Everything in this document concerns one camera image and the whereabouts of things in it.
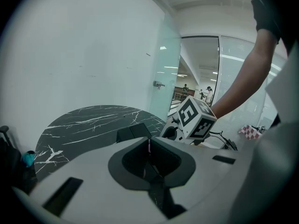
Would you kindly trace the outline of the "person's right forearm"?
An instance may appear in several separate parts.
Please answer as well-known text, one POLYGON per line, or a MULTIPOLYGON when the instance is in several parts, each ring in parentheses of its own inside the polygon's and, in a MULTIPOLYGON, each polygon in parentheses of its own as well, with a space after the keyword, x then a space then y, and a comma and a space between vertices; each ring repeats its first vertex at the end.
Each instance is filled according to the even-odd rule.
POLYGON ((271 70, 272 58, 278 40, 266 30, 257 32, 256 42, 227 92, 215 103, 211 110, 216 118, 221 118, 245 103, 263 84, 271 70))

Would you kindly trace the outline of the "white-framed frosted glass panel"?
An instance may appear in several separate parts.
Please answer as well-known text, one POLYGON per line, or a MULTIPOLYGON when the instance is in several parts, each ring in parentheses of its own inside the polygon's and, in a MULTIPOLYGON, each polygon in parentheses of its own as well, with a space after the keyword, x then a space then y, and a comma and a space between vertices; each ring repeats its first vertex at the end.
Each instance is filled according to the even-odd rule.
MULTIPOLYGON (((223 36, 221 37, 220 67, 213 104, 227 92, 239 73, 243 62, 254 44, 244 40, 223 36)), ((266 93, 266 86, 277 76, 285 64, 286 59, 274 54, 271 70, 260 89, 252 95, 243 105, 218 119, 213 126, 215 133, 233 141, 238 150, 241 150, 246 140, 245 135, 239 130, 247 125, 254 127, 264 126, 269 129, 277 115, 277 110, 266 93)))

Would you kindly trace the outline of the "teal round object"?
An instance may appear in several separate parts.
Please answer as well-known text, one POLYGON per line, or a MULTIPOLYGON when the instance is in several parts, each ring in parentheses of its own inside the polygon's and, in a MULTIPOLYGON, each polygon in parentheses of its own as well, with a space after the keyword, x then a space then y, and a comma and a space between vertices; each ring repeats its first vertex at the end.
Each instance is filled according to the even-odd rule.
POLYGON ((22 155, 21 161, 27 167, 31 167, 34 164, 35 152, 27 151, 22 155))

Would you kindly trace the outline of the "pink checkered bag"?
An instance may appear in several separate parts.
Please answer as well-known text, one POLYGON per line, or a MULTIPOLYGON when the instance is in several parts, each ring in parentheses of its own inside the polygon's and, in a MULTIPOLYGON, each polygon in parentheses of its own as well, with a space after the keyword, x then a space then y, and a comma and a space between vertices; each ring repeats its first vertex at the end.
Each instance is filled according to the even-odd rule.
POLYGON ((243 126, 239 129, 238 133, 244 134, 245 138, 248 140, 258 139, 262 136, 262 133, 250 125, 243 126))

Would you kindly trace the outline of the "frosted glass door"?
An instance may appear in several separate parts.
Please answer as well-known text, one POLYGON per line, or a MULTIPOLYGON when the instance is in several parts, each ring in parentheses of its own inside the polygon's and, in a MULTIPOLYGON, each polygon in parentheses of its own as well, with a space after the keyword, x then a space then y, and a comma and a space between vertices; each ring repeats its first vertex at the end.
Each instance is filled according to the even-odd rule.
POLYGON ((152 86, 149 106, 149 112, 164 121, 168 117, 177 80, 180 51, 181 35, 170 14, 166 13, 159 32, 153 78, 153 81, 159 81, 165 87, 158 89, 152 86))

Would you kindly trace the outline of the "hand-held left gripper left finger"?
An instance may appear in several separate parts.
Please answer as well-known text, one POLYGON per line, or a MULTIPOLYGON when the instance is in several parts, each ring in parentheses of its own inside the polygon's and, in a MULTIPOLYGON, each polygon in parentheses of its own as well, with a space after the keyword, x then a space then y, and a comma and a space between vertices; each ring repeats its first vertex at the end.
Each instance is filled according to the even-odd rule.
POLYGON ((16 196, 38 221, 46 224, 161 224, 167 218, 146 191, 122 187, 110 175, 108 161, 114 153, 147 141, 137 138, 86 152, 43 179, 27 195, 14 188, 16 196), (46 201, 70 177, 83 182, 57 217, 43 208, 46 201))

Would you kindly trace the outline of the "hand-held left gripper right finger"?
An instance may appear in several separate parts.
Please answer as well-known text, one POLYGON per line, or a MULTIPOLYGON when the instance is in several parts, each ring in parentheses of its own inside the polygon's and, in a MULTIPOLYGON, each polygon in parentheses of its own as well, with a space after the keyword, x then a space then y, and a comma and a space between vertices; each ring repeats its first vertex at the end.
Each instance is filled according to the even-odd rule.
POLYGON ((236 224, 241 216, 238 195, 253 156, 254 143, 232 151, 185 145, 160 137, 151 139, 158 147, 175 154, 180 165, 164 178, 163 213, 151 210, 154 224, 236 224))

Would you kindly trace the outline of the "black office chair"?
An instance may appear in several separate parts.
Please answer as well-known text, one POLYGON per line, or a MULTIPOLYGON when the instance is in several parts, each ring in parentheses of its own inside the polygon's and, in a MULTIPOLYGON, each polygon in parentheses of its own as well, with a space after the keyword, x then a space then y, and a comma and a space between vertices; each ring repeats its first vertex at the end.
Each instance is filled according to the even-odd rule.
POLYGON ((0 127, 0 184, 30 194, 38 182, 34 164, 27 168, 22 163, 23 154, 12 145, 8 131, 8 126, 0 127))

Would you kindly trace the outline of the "person's black clothing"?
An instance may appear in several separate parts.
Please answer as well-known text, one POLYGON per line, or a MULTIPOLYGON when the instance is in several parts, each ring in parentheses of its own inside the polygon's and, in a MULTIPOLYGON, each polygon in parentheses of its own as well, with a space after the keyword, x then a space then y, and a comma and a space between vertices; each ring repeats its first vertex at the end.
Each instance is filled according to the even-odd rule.
POLYGON ((287 54, 299 43, 299 0, 251 0, 256 30, 272 32, 287 54))

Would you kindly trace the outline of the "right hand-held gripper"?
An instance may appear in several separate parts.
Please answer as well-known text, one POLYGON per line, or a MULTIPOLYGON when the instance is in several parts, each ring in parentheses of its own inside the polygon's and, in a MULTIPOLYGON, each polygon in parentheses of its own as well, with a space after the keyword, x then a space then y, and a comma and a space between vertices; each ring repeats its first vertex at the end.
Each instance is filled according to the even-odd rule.
POLYGON ((161 137, 185 144, 198 144, 209 136, 216 121, 216 116, 204 101, 188 96, 168 119, 161 137))

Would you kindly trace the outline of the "black rectangular device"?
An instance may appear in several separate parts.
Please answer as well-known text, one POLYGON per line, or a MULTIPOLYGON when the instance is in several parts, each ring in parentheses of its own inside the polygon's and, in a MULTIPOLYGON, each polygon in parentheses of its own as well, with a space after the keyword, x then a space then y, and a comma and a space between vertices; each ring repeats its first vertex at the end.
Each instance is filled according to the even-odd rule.
POLYGON ((144 123, 140 123, 137 125, 119 129, 116 135, 116 142, 119 143, 119 142, 140 138, 140 137, 150 138, 151 136, 152 135, 150 134, 146 125, 144 123))

